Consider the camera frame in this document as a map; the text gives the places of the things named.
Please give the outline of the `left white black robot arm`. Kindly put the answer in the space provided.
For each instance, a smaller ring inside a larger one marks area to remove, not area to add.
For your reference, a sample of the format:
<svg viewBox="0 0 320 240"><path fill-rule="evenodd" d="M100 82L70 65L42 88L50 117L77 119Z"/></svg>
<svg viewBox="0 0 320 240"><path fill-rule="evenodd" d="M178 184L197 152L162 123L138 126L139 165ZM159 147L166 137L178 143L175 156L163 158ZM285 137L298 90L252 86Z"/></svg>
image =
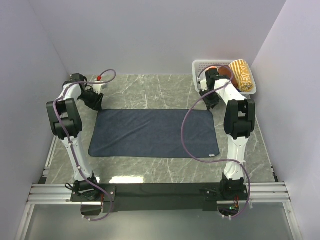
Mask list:
<svg viewBox="0 0 320 240"><path fill-rule="evenodd" d="M87 85L88 80L85 76L80 73L72 74L70 80L64 82L59 97L46 104L46 110L51 131L65 146L74 172L73 185L66 183L65 187L71 190L74 196L95 201L102 191L86 160L81 138L83 123L76 101L81 100L88 108L100 111L104 95L96 93L93 87Z"/></svg>

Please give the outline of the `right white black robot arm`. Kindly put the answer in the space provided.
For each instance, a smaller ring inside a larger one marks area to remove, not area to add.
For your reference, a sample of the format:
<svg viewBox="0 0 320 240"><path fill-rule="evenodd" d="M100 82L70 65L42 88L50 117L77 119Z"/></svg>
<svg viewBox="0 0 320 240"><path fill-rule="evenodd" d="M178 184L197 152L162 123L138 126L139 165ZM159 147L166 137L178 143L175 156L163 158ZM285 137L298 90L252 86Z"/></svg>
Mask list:
<svg viewBox="0 0 320 240"><path fill-rule="evenodd" d="M230 82L232 73L221 74L220 68L230 71L225 66L209 66L199 76L200 90L208 110L216 107L220 101L226 105L223 122L224 132L228 137L227 158L230 159L223 171L220 182L220 195L230 200L240 193L246 192L245 151L251 133L255 129L255 102L244 97Z"/></svg>

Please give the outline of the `dark blue towel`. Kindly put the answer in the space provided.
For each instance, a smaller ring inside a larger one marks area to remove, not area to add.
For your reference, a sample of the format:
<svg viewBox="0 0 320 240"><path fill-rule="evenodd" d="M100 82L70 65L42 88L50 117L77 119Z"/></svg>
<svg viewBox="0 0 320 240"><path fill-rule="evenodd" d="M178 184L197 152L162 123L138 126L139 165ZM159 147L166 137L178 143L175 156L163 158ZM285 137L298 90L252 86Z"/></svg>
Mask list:
<svg viewBox="0 0 320 240"><path fill-rule="evenodd" d="M209 158L220 154L207 110L106 109L98 112L91 157Z"/></svg>

